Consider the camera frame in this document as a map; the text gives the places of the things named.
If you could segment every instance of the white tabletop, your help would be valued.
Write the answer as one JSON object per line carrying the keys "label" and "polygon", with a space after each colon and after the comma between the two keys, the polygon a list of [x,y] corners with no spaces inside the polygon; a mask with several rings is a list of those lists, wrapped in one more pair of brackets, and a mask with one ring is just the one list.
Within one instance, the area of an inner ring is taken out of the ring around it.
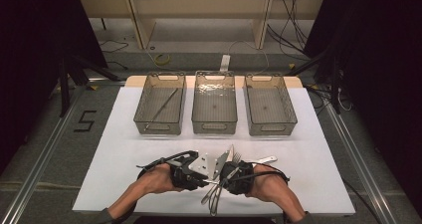
{"label": "white tabletop", "polygon": [[[193,133],[191,115],[193,89],[188,88],[183,113],[182,133],[178,136],[139,134],[133,117],[142,88],[121,88],[105,127],[93,162],[80,190],[74,211],[97,212],[113,204],[126,187],[148,164],[186,150],[218,156],[234,144],[242,159],[275,155],[272,165],[291,178],[290,187],[304,208],[318,215],[350,215],[354,208],[344,188],[332,155],[323,136],[316,113],[305,89],[289,89],[298,118],[292,135],[251,137],[248,133],[244,94],[236,89],[238,123],[233,135],[198,135]],[[208,216],[208,205],[200,201],[210,186],[194,191],[149,194],[137,203],[135,212],[142,215]],[[275,204],[264,203],[244,195],[223,191],[219,216],[276,215]]]}

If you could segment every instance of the forearm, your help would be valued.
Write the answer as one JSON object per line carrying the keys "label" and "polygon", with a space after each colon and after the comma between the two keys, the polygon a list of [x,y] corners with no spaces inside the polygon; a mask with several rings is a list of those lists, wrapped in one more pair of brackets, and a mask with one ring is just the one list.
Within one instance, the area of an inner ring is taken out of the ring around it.
{"label": "forearm", "polygon": [[285,196],[278,195],[278,197],[275,198],[274,203],[289,216],[291,221],[298,222],[305,217],[306,213],[295,193],[290,189],[287,193],[288,195],[286,195],[285,192]]}
{"label": "forearm", "polygon": [[116,219],[126,213],[133,204],[146,194],[143,185],[134,182],[127,187],[121,197],[108,208],[109,215]]}

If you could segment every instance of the cable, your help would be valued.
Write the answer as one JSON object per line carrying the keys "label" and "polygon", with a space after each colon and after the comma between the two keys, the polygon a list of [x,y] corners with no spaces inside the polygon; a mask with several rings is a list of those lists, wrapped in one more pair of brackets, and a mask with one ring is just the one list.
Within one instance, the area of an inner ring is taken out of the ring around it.
{"label": "cable", "polygon": [[118,64],[119,66],[123,67],[125,70],[129,70],[129,68],[128,68],[128,67],[126,67],[126,66],[122,65],[122,64],[121,64],[121,63],[119,63],[119,62],[107,62],[107,63]]}
{"label": "cable", "polygon": [[154,167],[157,164],[162,164],[162,163],[164,163],[164,162],[166,162],[168,160],[171,160],[173,158],[180,157],[180,156],[183,156],[183,155],[186,155],[186,154],[192,155],[193,152],[195,152],[195,151],[183,151],[183,152],[179,152],[179,153],[174,154],[174,155],[171,155],[169,157],[161,157],[160,159],[157,159],[157,160],[155,160],[155,161],[153,161],[153,162],[151,162],[151,163],[149,163],[149,164],[147,164],[145,166],[137,165],[136,167],[143,168],[146,171],[149,171],[149,170],[154,169]]}
{"label": "cable", "polygon": [[289,15],[289,19],[287,21],[287,23],[289,23],[289,21],[292,21],[292,24],[294,25],[295,28],[295,33],[299,42],[299,45],[301,46],[301,48],[303,49],[303,45],[302,43],[306,43],[304,41],[304,37],[306,38],[307,36],[305,36],[305,34],[302,32],[302,29],[299,27],[297,21],[296,21],[296,13],[297,13],[297,5],[296,5],[296,0],[292,0],[292,9],[291,12],[289,12],[289,8],[288,5],[286,3],[286,0],[283,0],[283,3],[285,5],[286,11]]}
{"label": "cable", "polygon": [[290,181],[290,179],[286,176],[286,174],[282,170],[280,170],[279,168],[274,167],[274,166],[269,165],[269,164],[266,164],[266,163],[258,163],[258,162],[254,162],[254,163],[260,164],[260,165],[263,165],[263,166],[266,166],[266,167],[271,167],[271,168],[275,169],[276,171],[278,171],[279,173],[283,174],[282,177],[286,182]]}
{"label": "cable", "polygon": [[309,91],[309,92],[313,92],[318,94],[320,97],[325,98],[325,99],[331,99],[331,96],[329,95],[330,92],[329,91],[324,91],[324,90],[319,90],[319,89],[315,89],[313,88],[313,86],[307,86],[305,85],[305,88]]}
{"label": "cable", "polygon": [[337,96],[338,103],[340,104],[340,106],[341,106],[341,107],[342,107],[345,111],[350,112],[350,111],[351,111],[351,108],[353,107],[353,104],[352,104],[352,103],[350,103],[350,107],[349,107],[349,108],[346,108],[346,107],[342,104],[342,102],[341,102],[341,100],[340,100],[340,93],[341,93],[341,89],[338,89],[338,96]]}
{"label": "cable", "polygon": [[323,110],[325,110],[325,108],[328,106],[330,104],[330,102],[327,102],[326,104],[325,104],[325,106],[323,106],[323,108],[322,109],[320,109],[319,110],[319,112],[317,112],[316,113],[316,116],[318,116]]}
{"label": "cable", "polygon": [[245,41],[236,41],[236,42],[233,42],[233,43],[229,46],[229,49],[227,50],[227,55],[229,55],[229,56],[230,56],[230,49],[231,49],[231,48],[233,47],[233,45],[235,45],[236,43],[245,43],[245,44],[246,44],[246,45],[248,45],[250,48],[255,49],[255,50],[257,50],[257,51],[260,51],[260,52],[261,52],[261,53],[263,53],[263,54],[264,54],[264,56],[265,56],[265,60],[267,61],[267,67],[266,67],[266,68],[264,68],[263,70],[261,70],[261,71],[260,71],[260,72],[258,72],[258,73],[254,73],[254,74],[252,74],[252,76],[255,76],[255,75],[261,74],[261,73],[265,72],[267,69],[269,69],[269,68],[270,68],[270,62],[268,61],[267,54],[266,54],[263,50],[257,49],[257,48],[253,47],[252,45],[250,45],[249,43],[247,43],[247,42],[245,42]]}
{"label": "cable", "polygon": [[113,53],[113,52],[116,52],[118,50],[121,50],[121,49],[129,46],[129,43],[117,42],[117,41],[113,41],[113,40],[106,40],[105,42],[100,43],[100,46],[102,46],[102,45],[104,45],[105,43],[108,43],[108,42],[114,42],[114,43],[118,43],[118,44],[123,44],[123,46],[120,47],[120,48],[117,48],[115,50],[112,50],[112,51],[103,51],[102,50],[102,52],[104,52],[104,53]]}
{"label": "cable", "polygon": [[314,91],[313,89],[311,89],[311,88],[308,88],[308,87],[306,87],[306,89],[307,89],[307,91],[308,92],[310,92],[310,93],[312,93],[312,94],[316,94],[319,98],[320,98],[320,105],[319,106],[317,106],[317,107],[314,107],[314,109],[319,109],[319,108],[322,108],[323,107],[323,104],[324,104],[324,101],[323,101],[323,98],[319,95],[319,93],[318,92],[316,92],[316,91]]}
{"label": "cable", "polygon": [[353,188],[353,186],[350,185],[344,178],[341,178],[341,180],[346,184],[356,195],[357,197],[362,201],[363,205],[366,206],[366,208],[369,210],[369,212],[372,214],[372,216],[375,218],[376,222],[381,224],[381,220],[379,220],[378,216],[375,214],[375,212],[370,208],[369,204],[363,199],[363,197],[356,191],[356,189]]}
{"label": "cable", "polygon": [[159,69],[186,73],[185,71],[182,71],[182,70],[179,70],[179,69],[172,69],[172,68],[163,67],[163,65],[159,65],[159,64],[156,63],[156,59],[152,58],[151,54],[148,51],[146,51],[146,49],[145,49],[145,53],[149,56],[152,63],[154,64],[154,66],[159,68]]}
{"label": "cable", "polygon": [[245,175],[245,176],[241,176],[241,177],[231,178],[229,181],[234,182],[234,181],[239,181],[239,180],[243,180],[243,179],[249,179],[249,178],[254,178],[254,177],[264,176],[264,175],[271,175],[271,174],[276,174],[276,175],[281,176],[286,182],[288,182],[290,180],[281,171],[263,171],[263,172],[257,172],[257,173],[254,173],[254,174]]}
{"label": "cable", "polygon": [[289,42],[288,40],[286,40],[285,38],[283,38],[282,37],[282,35],[283,35],[283,32],[284,32],[284,28],[283,28],[283,31],[282,31],[282,33],[279,35],[279,34],[277,34],[276,33],[276,31],[274,31],[274,29],[268,24],[267,25],[267,27],[270,29],[270,30],[267,30],[268,31],[268,34],[270,35],[270,37],[271,38],[273,38],[275,41],[277,41],[278,43],[279,43],[279,47],[280,47],[280,51],[282,51],[282,53],[285,55],[285,56],[287,56],[287,57],[291,57],[291,58],[294,58],[294,59],[297,59],[297,60],[301,60],[301,61],[305,61],[305,62],[307,62],[307,61],[309,61],[309,59],[303,59],[303,58],[298,58],[298,57],[294,57],[294,56],[291,56],[291,55],[289,55],[289,54],[287,54],[284,50],[283,50],[283,48],[282,48],[282,45],[283,46],[285,46],[285,47],[288,47],[288,48],[292,48],[292,49],[295,49],[295,50],[297,50],[298,52],[300,52],[300,53],[302,53],[303,55],[305,55],[306,56],[306,54],[304,53],[304,51],[302,51],[301,49],[299,49],[298,47],[296,47],[295,45],[293,45],[291,42]]}

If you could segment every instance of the cabinet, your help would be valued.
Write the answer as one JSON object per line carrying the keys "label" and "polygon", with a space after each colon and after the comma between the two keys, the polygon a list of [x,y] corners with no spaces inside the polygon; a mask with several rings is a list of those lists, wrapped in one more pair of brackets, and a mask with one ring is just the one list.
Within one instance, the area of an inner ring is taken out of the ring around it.
{"label": "cabinet", "polygon": [[[283,0],[81,0],[88,17],[130,18],[146,48],[157,19],[247,19],[256,48],[262,49],[269,19],[288,19]],[[314,20],[322,0],[297,0],[297,19]],[[292,0],[286,0],[289,8]]]}

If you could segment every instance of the metal tool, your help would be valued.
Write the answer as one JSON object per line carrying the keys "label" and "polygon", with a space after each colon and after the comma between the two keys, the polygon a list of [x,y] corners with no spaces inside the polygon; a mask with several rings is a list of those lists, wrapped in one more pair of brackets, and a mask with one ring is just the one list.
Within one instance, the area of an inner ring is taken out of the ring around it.
{"label": "metal tool", "polygon": [[201,173],[209,178],[208,153],[196,158],[196,160],[189,164],[188,168],[191,171]]}
{"label": "metal tool", "polygon": [[179,89],[178,88],[174,89],[174,91],[170,94],[170,96],[168,96],[167,100],[165,100],[164,104],[162,104],[162,106],[159,108],[155,116],[152,118],[151,122],[154,122],[155,119],[161,114],[162,110],[165,108],[168,102],[170,102],[171,98],[174,96],[174,94],[176,94],[177,90]]}
{"label": "metal tool", "polygon": [[[241,154],[239,152],[236,152],[232,158],[228,158],[228,159],[232,159],[233,162],[239,163],[240,162],[240,158],[241,158]],[[205,196],[202,198],[201,200],[201,204],[204,205],[205,203],[207,203],[209,201],[209,199],[211,198],[211,196],[215,193],[216,188],[218,186],[218,182],[214,183],[214,186],[211,187],[211,189],[207,192],[207,194],[205,194]]]}
{"label": "metal tool", "polygon": [[257,165],[257,163],[259,164],[268,164],[268,163],[273,163],[275,161],[277,161],[277,157],[276,156],[268,156],[268,157],[264,157],[264,158],[260,158],[260,159],[246,159],[243,160],[244,162],[252,162],[253,166],[255,167]]}
{"label": "metal tool", "polygon": [[[220,172],[224,167],[224,163],[226,163],[226,161],[232,161],[233,160],[233,158],[235,156],[234,149],[235,148],[232,144],[230,149],[228,149],[225,153],[223,153],[219,158],[216,159],[216,165],[215,165],[213,180],[215,180],[220,175]],[[240,161],[240,154],[236,153],[236,155],[239,156],[239,157],[237,157],[237,159],[238,159],[238,161]],[[201,200],[202,205],[204,205],[205,203],[208,202],[208,200],[211,198],[211,196],[216,191],[216,188],[217,188],[217,184],[214,184],[214,186],[211,187],[211,189],[207,192],[207,194],[205,194],[205,196]]]}
{"label": "metal tool", "polygon": [[[236,169],[234,169],[232,172],[230,172],[230,174],[227,175],[227,177],[224,178],[223,182],[226,181],[227,179],[232,178],[233,175],[237,171],[239,171],[239,167],[236,167]],[[220,200],[220,195],[221,195],[221,190],[223,190],[223,185],[224,185],[224,183],[220,183],[219,185],[217,185],[216,193],[215,193],[214,198],[211,202],[211,209],[210,209],[211,216],[217,215],[218,201]]]}

